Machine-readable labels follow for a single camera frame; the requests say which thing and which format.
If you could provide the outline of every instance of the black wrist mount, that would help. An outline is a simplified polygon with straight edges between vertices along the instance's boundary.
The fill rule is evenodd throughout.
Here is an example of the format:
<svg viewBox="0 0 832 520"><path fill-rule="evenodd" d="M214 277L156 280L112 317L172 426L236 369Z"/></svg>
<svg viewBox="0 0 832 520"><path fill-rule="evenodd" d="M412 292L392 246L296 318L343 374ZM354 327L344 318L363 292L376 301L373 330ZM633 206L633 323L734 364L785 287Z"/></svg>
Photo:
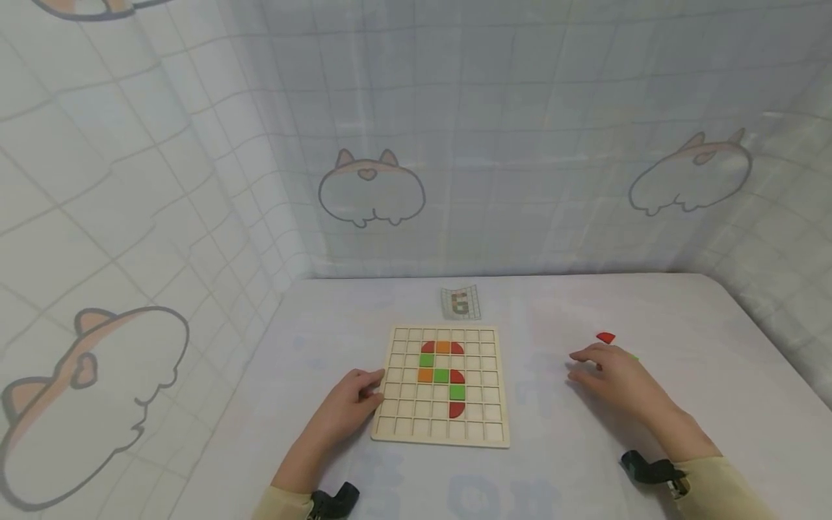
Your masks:
<svg viewBox="0 0 832 520"><path fill-rule="evenodd" d="M360 491L345 482L338 493L331 497L320 489L312 493L312 511L309 520L340 520L347 518L359 501Z"/></svg>
<svg viewBox="0 0 832 520"><path fill-rule="evenodd" d="M621 465L624 471L630 475L630 478L638 483L666 483L673 492L674 498L687 495L687 486L682 482L685 473L677 469L666 458L650 464L642 457L641 453L633 449L622 455Z"/></svg>

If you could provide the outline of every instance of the white table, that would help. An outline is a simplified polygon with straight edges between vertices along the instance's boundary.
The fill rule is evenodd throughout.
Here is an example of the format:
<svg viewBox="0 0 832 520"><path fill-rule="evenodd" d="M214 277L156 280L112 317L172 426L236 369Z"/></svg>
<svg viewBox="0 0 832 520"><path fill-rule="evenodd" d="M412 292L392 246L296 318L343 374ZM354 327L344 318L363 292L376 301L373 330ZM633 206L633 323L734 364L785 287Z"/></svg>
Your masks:
<svg viewBox="0 0 832 520"><path fill-rule="evenodd" d="M442 323L439 288L477 284L498 327L508 450L380 443L364 431L322 488L361 491L352 518L673 518L664 488L617 465L656 446L564 381L607 330L641 358L782 518L832 511L832 412L714 281L700 275L308 280L285 296L172 518L248 518L343 373L378 368L394 324Z"/></svg>

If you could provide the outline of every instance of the backdrop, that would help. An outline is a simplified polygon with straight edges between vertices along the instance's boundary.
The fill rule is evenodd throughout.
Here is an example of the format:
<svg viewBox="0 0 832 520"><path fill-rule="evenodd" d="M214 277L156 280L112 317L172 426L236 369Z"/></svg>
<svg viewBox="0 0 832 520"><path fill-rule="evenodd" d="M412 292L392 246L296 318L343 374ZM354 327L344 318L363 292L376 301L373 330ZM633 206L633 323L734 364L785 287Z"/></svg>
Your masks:
<svg viewBox="0 0 832 520"><path fill-rule="evenodd" d="M703 273L832 404L830 56L811 0L0 2L0 518L167 518L308 276Z"/></svg>

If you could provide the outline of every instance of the beige sleeve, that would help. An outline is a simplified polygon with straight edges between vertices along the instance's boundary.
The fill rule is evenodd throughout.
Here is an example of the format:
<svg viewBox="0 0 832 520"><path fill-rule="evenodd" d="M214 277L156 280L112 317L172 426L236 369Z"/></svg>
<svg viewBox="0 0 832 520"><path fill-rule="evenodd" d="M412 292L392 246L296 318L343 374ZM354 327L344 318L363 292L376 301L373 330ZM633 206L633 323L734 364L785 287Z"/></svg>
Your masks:
<svg viewBox="0 0 832 520"><path fill-rule="evenodd" d="M289 493L269 486L251 520L306 520L312 511L312 496Z"/></svg>
<svg viewBox="0 0 832 520"><path fill-rule="evenodd" d="M676 467L688 494L676 500L685 520L776 520L777 517L724 457L698 458Z"/></svg>

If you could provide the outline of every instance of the puzzle piece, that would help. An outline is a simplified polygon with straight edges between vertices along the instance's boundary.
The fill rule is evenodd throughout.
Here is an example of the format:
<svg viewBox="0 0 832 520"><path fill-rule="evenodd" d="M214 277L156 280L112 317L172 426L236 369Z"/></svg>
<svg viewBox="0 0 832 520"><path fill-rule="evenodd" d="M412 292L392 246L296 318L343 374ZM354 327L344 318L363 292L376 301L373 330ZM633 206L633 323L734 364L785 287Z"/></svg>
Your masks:
<svg viewBox="0 0 832 520"><path fill-rule="evenodd" d="M612 344L613 341L616 339L615 334L610 334L609 332L601 332L599 335L595 336L596 338L600 339L606 344Z"/></svg>
<svg viewBox="0 0 832 520"><path fill-rule="evenodd" d="M457 418L465 411L465 403L451 403L448 406L448 416L450 418Z"/></svg>

